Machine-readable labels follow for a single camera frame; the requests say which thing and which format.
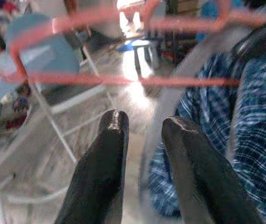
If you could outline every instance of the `gray floor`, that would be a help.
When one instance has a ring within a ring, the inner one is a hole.
[[[100,74],[122,75],[131,80],[138,80],[139,76],[146,78],[170,75],[173,69],[171,64],[161,61],[161,67],[154,71],[144,60],[142,49],[139,53],[141,71],[135,69],[133,51],[119,53],[115,50],[115,46],[110,46],[92,57]],[[73,94],[80,89],[82,89],[81,86],[70,86],[66,93]],[[122,223],[142,223],[137,201],[140,154],[146,127],[151,122],[160,89],[144,88],[136,82],[129,86],[110,87],[109,92],[115,105],[111,105],[106,95],[102,93],[67,112],[56,115],[56,120],[63,130],[68,130],[79,121],[85,121],[109,108],[121,109],[128,114],[130,142]],[[54,94],[51,96],[51,101],[60,98],[60,94],[57,94],[57,97],[54,97]],[[2,190],[5,196],[36,198],[54,192],[68,186],[75,167],[38,104],[34,99],[32,101],[35,109],[28,126],[22,130],[20,135],[24,137],[17,136],[15,139],[19,144],[10,141],[0,149],[0,158],[4,154],[9,155],[5,161],[0,159],[0,182],[8,175],[16,173],[16,178]],[[68,143],[74,149],[77,158],[80,158],[92,143],[97,133],[98,123],[99,119],[68,137]],[[5,201],[8,223],[53,223],[62,202],[63,195],[44,204],[16,205]]]

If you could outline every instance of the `concrete floor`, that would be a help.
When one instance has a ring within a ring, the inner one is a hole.
[[[134,65],[133,51],[117,52],[114,47],[103,49],[92,55],[100,73],[122,75],[131,80],[149,76],[170,75],[173,67],[161,61],[157,70],[145,61],[142,49],[140,53],[141,70]],[[76,92],[80,86],[70,86],[69,92]],[[110,87],[115,105],[111,105],[104,93],[56,115],[56,120],[63,130],[85,121],[95,114],[109,108],[124,110],[130,122],[129,151],[127,155],[125,197],[123,203],[123,221],[126,224],[142,223],[138,205],[138,176],[140,156],[143,148],[147,125],[151,122],[159,88],[144,88],[138,82],[129,86]],[[8,175],[16,173],[16,178],[3,190],[4,196],[38,197],[68,186],[75,165],[67,155],[50,123],[43,115],[38,104],[32,118],[21,134],[14,141],[9,141],[0,148],[0,182]],[[77,158],[87,150],[96,137],[99,120],[68,136],[67,141]],[[9,224],[51,224],[60,210],[64,195],[44,204],[11,204],[5,200],[6,216]]]

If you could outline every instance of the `blue plaid shirt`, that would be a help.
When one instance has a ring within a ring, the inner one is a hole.
[[[229,54],[216,54],[197,76],[240,78],[241,72],[228,72],[230,64]],[[232,166],[266,222],[266,56],[248,62],[243,77]],[[177,111],[200,125],[212,147],[224,156],[236,98],[237,88],[234,87],[187,88]],[[148,186],[151,203],[162,216],[180,215],[162,143],[150,162]]]

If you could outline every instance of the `orange metal frame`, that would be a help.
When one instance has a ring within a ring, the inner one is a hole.
[[[130,84],[132,81],[123,77],[109,75],[101,75],[96,77],[87,73],[63,74],[57,72],[47,72],[42,74],[30,74],[30,76],[28,76],[20,59],[20,50],[37,44],[45,38],[49,38],[57,33],[70,31],[84,24],[118,21],[120,12],[124,12],[125,15],[140,12],[145,22],[145,29],[164,31],[174,30],[177,32],[189,33],[194,33],[197,31],[218,32],[222,30],[228,23],[238,23],[255,28],[266,23],[265,14],[257,14],[250,11],[231,10],[230,0],[218,0],[218,8],[220,13],[217,20],[193,19],[178,16],[152,18],[151,15],[159,3],[159,0],[148,0],[145,5],[128,7],[120,10],[107,7],[91,7],[76,14],[54,18],[51,20],[51,22],[44,23],[35,27],[34,29],[24,31],[10,45],[10,54],[16,65],[17,73],[13,75],[0,73],[0,77],[7,82],[22,82],[28,80],[30,82],[42,82],[48,84]],[[239,81],[236,79],[197,79],[174,77],[142,78],[139,80],[139,82],[144,85],[176,88],[183,86],[237,86],[239,83]]]

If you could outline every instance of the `plaid fabric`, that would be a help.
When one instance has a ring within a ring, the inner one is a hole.
[[[216,54],[198,77],[240,78],[241,72],[232,73],[230,65],[229,54]],[[266,221],[266,57],[247,63],[243,77],[232,166]],[[188,88],[177,111],[199,124],[212,147],[224,155],[236,98],[233,87]],[[177,194],[162,143],[150,162],[148,186],[154,208],[162,216],[178,216]]]

